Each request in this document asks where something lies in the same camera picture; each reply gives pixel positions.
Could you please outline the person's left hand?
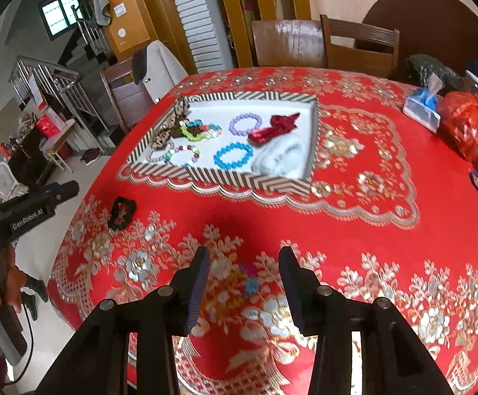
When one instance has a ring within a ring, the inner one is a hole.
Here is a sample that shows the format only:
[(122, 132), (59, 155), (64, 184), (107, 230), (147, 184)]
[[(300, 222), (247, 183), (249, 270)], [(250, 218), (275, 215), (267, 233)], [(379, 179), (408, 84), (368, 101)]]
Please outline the person's left hand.
[(6, 275), (4, 287), (0, 286), (0, 306), (5, 302), (16, 312), (22, 308), (21, 289), (27, 284), (27, 274), (16, 265), (15, 248), (9, 245), (4, 251)]

